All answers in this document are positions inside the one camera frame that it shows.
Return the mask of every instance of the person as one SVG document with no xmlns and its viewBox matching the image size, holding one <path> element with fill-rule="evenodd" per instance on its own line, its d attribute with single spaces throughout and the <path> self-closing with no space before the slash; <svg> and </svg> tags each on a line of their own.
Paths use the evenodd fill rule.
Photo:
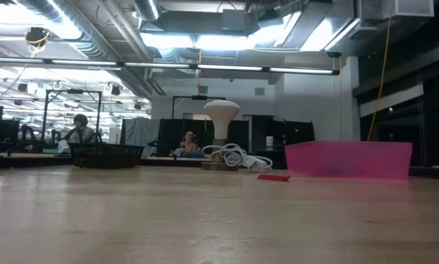
<svg viewBox="0 0 439 264">
<path fill-rule="evenodd" d="M 79 132 L 82 135 L 82 142 L 84 143 L 92 143 L 95 140 L 93 136 L 94 130 L 92 128 L 87 127 L 87 117 L 83 114 L 77 114 L 73 118 L 73 124 L 75 128 L 66 135 L 65 139 L 68 140 L 68 143 L 81 143 L 81 138 Z"/>
<path fill-rule="evenodd" d="M 193 141 L 194 134 L 191 131 L 187 131 L 184 136 L 184 142 L 181 143 L 181 147 L 184 149 L 183 155 L 198 154 L 201 153 L 200 148 Z"/>
<path fill-rule="evenodd" d="M 202 155 L 202 150 L 194 142 L 194 134 L 191 131 L 187 131 L 184 135 L 184 141 L 181 143 L 181 147 L 173 151 L 173 155 L 178 157 L 188 157 L 191 155 Z"/>
</svg>

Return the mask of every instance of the white lamp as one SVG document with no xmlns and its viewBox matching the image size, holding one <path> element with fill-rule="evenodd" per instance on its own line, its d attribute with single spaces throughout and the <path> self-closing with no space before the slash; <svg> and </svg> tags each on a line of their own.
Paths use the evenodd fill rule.
<svg viewBox="0 0 439 264">
<path fill-rule="evenodd" d="M 210 116 L 214 125 L 213 145 L 224 146 L 228 143 L 228 127 L 231 120 L 239 113 L 236 103 L 226 100 L 216 100 L 205 105 L 205 112 Z M 211 155 L 212 162 L 203 162 L 202 168 L 207 170 L 237 170 L 237 166 L 228 166 L 222 156 Z"/>
<path fill-rule="evenodd" d="M 239 110 L 237 103 L 225 100 L 215 100 L 205 105 L 205 111 L 213 121 L 214 139 L 228 139 L 229 123 Z"/>
</svg>

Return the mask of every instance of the dark hair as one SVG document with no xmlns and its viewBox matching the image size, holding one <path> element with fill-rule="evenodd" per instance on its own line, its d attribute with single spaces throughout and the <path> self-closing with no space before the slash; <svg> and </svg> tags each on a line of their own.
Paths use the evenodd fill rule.
<svg viewBox="0 0 439 264">
<path fill-rule="evenodd" d="M 77 114 L 73 118 L 73 122 L 81 122 L 82 126 L 87 125 L 87 117 L 83 114 Z"/>
</svg>

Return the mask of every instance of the desk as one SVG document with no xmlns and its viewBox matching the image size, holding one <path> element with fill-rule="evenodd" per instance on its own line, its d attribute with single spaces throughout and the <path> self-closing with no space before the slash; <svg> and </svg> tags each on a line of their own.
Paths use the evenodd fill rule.
<svg viewBox="0 0 439 264">
<path fill-rule="evenodd" d="M 197 167 L 202 162 L 211 162 L 210 158 L 172 158 L 172 157 L 149 157 L 142 159 L 139 165 L 143 166 L 180 166 L 180 167 Z"/>
<path fill-rule="evenodd" d="M 31 166 L 55 166 L 72 164 L 71 157 L 56 157 L 55 154 L 45 153 L 7 153 L 0 154 L 1 168 L 23 168 Z"/>
<path fill-rule="evenodd" d="M 439 180 L 0 171 L 0 263 L 437 263 Z"/>
</svg>

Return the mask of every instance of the pink container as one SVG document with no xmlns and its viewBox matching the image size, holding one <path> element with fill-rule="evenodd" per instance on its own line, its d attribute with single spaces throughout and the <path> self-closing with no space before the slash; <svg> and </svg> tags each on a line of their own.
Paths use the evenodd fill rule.
<svg viewBox="0 0 439 264">
<path fill-rule="evenodd" d="M 406 180 L 412 143 L 306 142 L 285 154 L 290 175 Z"/>
</svg>

